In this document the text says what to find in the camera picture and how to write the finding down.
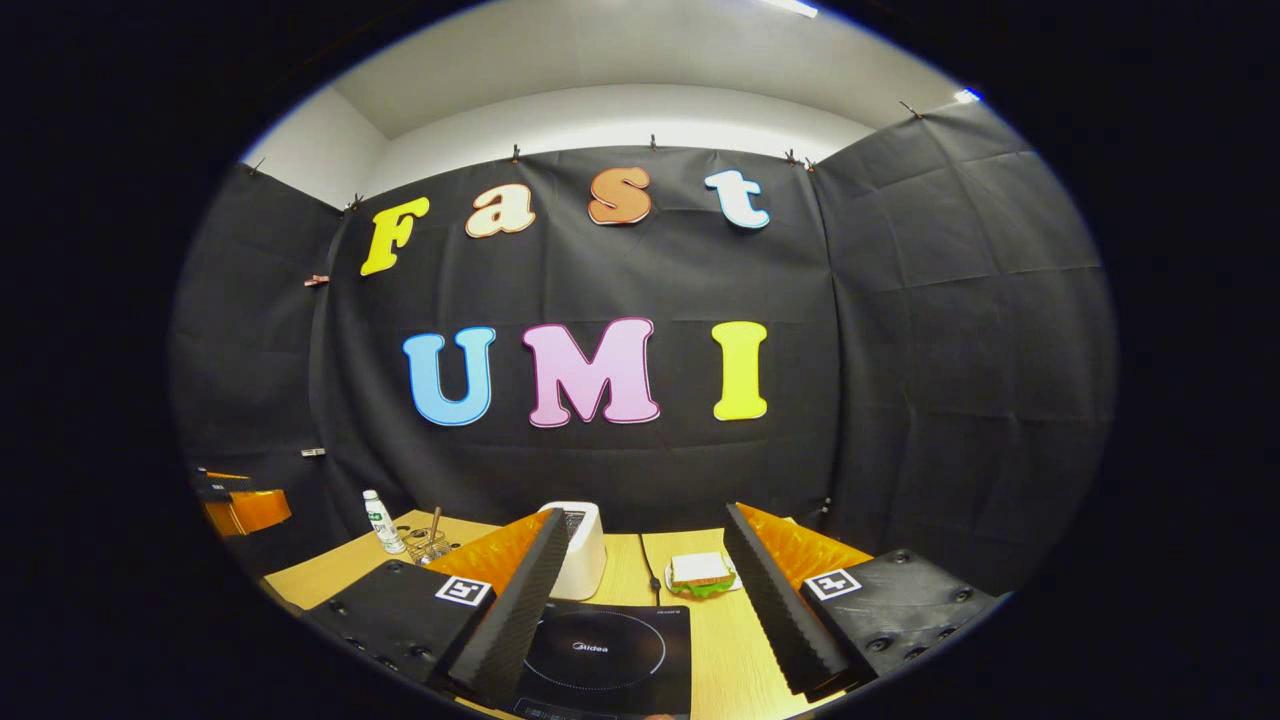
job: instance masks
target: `white wall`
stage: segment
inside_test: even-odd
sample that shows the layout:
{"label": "white wall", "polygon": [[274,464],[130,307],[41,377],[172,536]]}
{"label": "white wall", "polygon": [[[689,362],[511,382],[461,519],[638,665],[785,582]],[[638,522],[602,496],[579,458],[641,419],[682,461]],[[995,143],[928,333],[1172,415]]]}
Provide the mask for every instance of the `white wall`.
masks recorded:
{"label": "white wall", "polygon": [[387,137],[337,90],[326,87],[298,105],[242,158],[248,165],[316,197],[346,208],[364,193]]}
{"label": "white wall", "polygon": [[509,158],[512,145],[520,145],[522,155],[532,155],[648,145],[653,133],[659,146],[777,156],[795,149],[796,158],[817,163],[872,132],[832,113],[733,90],[686,85],[575,87],[476,108],[397,137],[367,176],[362,195],[371,197],[447,170]]}

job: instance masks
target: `ceiling light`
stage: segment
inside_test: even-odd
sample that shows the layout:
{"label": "ceiling light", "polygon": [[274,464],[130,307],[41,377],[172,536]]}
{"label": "ceiling light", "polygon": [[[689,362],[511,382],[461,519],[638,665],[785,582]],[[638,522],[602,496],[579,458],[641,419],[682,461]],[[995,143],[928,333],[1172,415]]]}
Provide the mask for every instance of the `ceiling light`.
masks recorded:
{"label": "ceiling light", "polygon": [[804,15],[806,18],[813,18],[813,17],[817,17],[817,14],[818,14],[818,8],[810,8],[809,5],[805,5],[804,3],[796,3],[796,0],[760,0],[760,1],[762,3],[768,3],[769,5],[773,5],[774,8],[782,8],[783,10],[791,10],[792,13],[796,13],[799,15]]}

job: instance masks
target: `clip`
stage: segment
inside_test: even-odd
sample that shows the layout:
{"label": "clip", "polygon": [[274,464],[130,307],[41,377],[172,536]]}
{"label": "clip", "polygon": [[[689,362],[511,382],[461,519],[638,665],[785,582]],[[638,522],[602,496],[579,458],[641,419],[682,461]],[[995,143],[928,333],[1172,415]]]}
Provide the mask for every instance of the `clip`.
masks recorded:
{"label": "clip", "polygon": [[911,106],[908,105],[906,102],[902,102],[901,100],[899,100],[897,104],[901,105],[901,106],[904,106],[904,108],[906,108],[908,111],[910,111],[913,115],[915,115],[915,119],[918,119],[918,120],[923,120],[924,119],[924,118],[920,117],[919,113],[916,113],[914,109],[911,109]]}

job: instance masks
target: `plate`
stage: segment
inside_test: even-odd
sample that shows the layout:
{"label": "plate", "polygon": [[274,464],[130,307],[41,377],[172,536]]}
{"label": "plate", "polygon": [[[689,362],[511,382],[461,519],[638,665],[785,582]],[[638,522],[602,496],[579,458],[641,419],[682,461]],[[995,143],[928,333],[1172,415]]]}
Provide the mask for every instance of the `plate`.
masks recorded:
{"label": "plate", "polygon": [[[737,568],[733,566],[733,561],[730,560],[728,555],[724,555],[723,552],[721,553],[721,557],[724,560],[724,566],[728,568],[728,571],[733,573],[733,584],[727,591],[721,591],[721,592],[733,592],[733,591],[737,591],[737,589],[742,589],[742,575],[737,574]],[[667,561],[667,570],[664,571],[664,575],[667,577],[667,591],[669,591],[671,594],[685,594],[682,592],[676,592],[676,591],[673,591],[671,588],[671,561],[669,560]],[[698,597],[698,596],[692,594],[692,591],[690,591],[689,594],[691,597]]]}

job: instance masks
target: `ceiling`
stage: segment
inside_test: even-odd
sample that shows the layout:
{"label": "ceiling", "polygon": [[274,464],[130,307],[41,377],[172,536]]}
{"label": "ceiling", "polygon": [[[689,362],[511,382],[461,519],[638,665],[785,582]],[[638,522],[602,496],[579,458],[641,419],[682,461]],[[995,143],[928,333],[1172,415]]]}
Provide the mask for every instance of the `ceiling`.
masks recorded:
{"label": "ceiling", "polygon": [[513,97],[616,83],[755,92],[872,128],[960,86],[852,23],[762,0],[498,0],[448,18],[334,87],[394,140]]}

